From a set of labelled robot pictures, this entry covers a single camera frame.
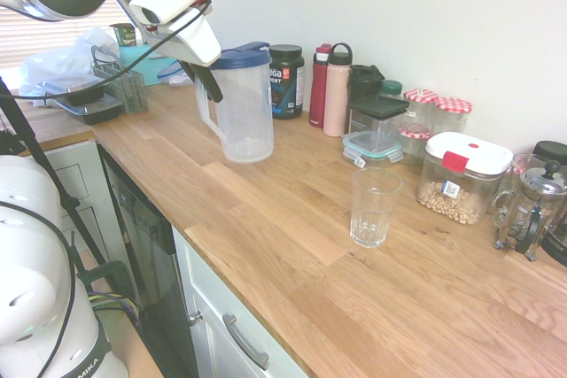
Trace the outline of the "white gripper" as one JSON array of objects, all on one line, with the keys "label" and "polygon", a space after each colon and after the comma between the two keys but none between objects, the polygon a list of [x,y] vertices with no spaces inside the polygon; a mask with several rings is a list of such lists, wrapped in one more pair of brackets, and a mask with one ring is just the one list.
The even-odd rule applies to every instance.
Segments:
[{"label": "white gripper", "polygon": [[190,8],[175,21],[157,26],[141,27],[143,39],[152,47],[178,31],[175,37],[161,44],[156,51],[165,57],[188,62],[188,75],[193,82],[200,81],[208,96],[215,103],[223,99],[221,89],[210,66],[220,55],[221,46],[199,8]]}]

